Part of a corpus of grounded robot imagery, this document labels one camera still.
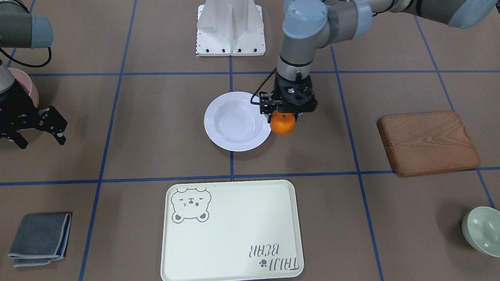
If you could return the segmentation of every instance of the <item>white tray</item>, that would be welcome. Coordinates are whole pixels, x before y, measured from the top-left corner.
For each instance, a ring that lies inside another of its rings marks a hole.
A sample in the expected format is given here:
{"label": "white tray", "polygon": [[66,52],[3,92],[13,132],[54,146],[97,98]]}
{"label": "white tray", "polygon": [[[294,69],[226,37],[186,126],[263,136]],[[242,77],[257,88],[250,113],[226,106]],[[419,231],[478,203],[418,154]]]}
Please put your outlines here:
{"label": "white tray", "polygon": [[289,181],[176,184],[167,191],[164,281],[287,278],[303,268],[295,188]]}

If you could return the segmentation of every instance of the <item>white plate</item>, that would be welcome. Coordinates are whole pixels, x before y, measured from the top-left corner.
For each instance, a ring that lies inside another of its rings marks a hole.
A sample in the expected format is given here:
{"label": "white plate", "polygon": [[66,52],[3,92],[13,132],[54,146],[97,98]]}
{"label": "white plate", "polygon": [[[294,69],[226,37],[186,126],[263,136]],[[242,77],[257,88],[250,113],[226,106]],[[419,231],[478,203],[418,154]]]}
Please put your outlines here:
{"label": "white plate", "polygon": [[268,138],[271,127],[259,106],[250,103],[251,97],[249,92],[232,91],[210,103],[204,124],[212,142],[225,150],[248,151]]}
{"label": "white plate", "polygon": [[164,281],[287,278],[303,268],[295,188],[289,181],[176,184],[167,191]]}

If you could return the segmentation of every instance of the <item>black cable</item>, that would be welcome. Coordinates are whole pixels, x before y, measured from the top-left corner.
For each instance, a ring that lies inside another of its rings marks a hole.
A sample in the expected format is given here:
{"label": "black cable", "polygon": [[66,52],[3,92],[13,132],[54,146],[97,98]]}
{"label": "black cable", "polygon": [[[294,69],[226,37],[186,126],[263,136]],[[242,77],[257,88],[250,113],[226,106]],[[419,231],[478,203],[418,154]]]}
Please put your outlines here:
{"label": "black cable", "polygon": [[[27,8],[27,7],[26,7],[26,6],[25,6],[22,2],[20,2],[20,1],[18,1],[18,0],[12,0],[12,1],[16,2],[17,4],[19,4],[19,6],[21,6],[21,7],[22,7],[22,8],[26,11],[26,13],[31,14],[31,13],[30,13],[30,10],[28,10],[28,8]],[[29,63],[24,63],[24,62],[21,62],[21,61],[19,61],[19,60],[15,59],[15,58],[13,58],[12,56],[10,56],[10,55],[9,55],[6,51],[4,51],[4,49],[2,49],[2,48],[0,48],[0,53],[2,53],[2,54],[3,54],[4,56],[6,56],[9,60],[11,60],[11,61],[15,62],[15,63],[16,63],[16,64],[18,64],[18,65],[21,65],[21,66],[24,66],[24,67],[28,67],[28,68],[42,68],[42,67],[44,67],[44,66],[48,65],[48,64],[51,62],[51,60],[52,60],[52,50],[51,50],[51,47],[48,47],[47,49],[48,49],[48,58],[47,58],[47,60],[46,60],[44,63],[42,63],[42,64],[38,64],[38,65],[36,65],[36,64],[29,64]]]}
{"label": "black cable", "polygon": [[260,106],[261,103],[260,102],[255,102],[255,101],[252,101],[255,96],[257,96],[257,93],[261,90],[262,86],[264,86],[264,84],[269,80],[269,78],[271,78],[271,76],[273,76],[273,74],[276,72],[276,67],[271,71],[271,73],[267,76],[267,78],[264,80],[264,82],[262,82],[262,84],[260,84],[260,86],[258,87],[258,89],[253,93],[253,95],[251,96],[250,98],[250,103],[252,105],[256,105],[256,106]]}
{"label": "black cable", "polygon": [[394,4],[396,4],[396,0],[392,0],[392,3],[390,4],[390,6],[387,9],[385,9],[383,11],[379,11],[379,12],[374,12],[373,16],[375,17],[378,14],[382,14],[382,13],[385,13],[385,12],[389,11],[390,9],[392,9],[394,7]]}
{"label": "black cable", "polygon": [[411,1],[409,2],[408,6],[406,6],[406,8],[404,8],[404,10],[402,10],[401,12],[402,12],[402,13],[406,12],[406,11],[407,11],[407,10],[408,10],[408,9],[409,9],[412,5],[413,5],[413,1],[415,1],[415,0],[411,0]]}
{"label": "black cable", "polygon": [[51,47],[48,47],[47,49],[48,49],[48,58],[47,58],[47,60],[46,60],[44,63],[42,63],[42,64],[38,64],[38,65],[36,65],[36,64],[28,64],[28,63],[21,62],[21,61],[19,61],[19,60],[15,59],[15,58],[11,57],[11,56],[10,56],[7,52],[5,52],[5,51],[4,51],[4,49],[2,49],[2,48],[0,48],[0,53],[2,53],[2,54],[3,54],[4,56],[6,56],[9,60],[11,60],[11,61],[15,62],[15,63],[16,63],[16,64],[18,64],[18,65],[22,65],[22,66],[24,66],[24,67],[28,67],[28,68],[42,68],[42,67],[44,67],[44,66],[48,65],[48,64],[51,62],[51,60],[52,60],[52,50],[51,50]]}
{"label": "black cable", "polygon": [[422,0],[416,0],[416,15],[423,18],[422,16]]}
{"label": "black cable", "polygon": [[30,14],[30,10],[28,10],[28,8],[21,1],[18,1],[18,0],[12,0],[12,1],[19,4],[19,6],[21,6],[26,11],[26,13]]}

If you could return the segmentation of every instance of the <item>orange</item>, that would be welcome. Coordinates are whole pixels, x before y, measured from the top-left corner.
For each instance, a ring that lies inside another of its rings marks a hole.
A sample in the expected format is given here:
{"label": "orange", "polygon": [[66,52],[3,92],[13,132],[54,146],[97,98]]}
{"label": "orange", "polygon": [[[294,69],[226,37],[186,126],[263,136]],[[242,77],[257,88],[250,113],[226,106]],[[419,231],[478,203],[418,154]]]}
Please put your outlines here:
{"label": "orange", "polygon": [[295,126],[295,116],[293,113],[281,113],[275,110],[271,115],[271,130],[278,135],[290,133]]}

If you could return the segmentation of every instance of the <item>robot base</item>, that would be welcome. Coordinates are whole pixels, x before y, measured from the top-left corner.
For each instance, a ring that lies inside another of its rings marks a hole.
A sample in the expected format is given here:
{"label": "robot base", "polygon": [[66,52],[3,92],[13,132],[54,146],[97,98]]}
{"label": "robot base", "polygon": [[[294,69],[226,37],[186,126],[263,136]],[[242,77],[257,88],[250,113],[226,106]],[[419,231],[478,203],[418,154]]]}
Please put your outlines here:
{"label": "robot base", "polygon": [[207,0],[198,7],[196,55],[262,56],[262,8],[254,0]]}

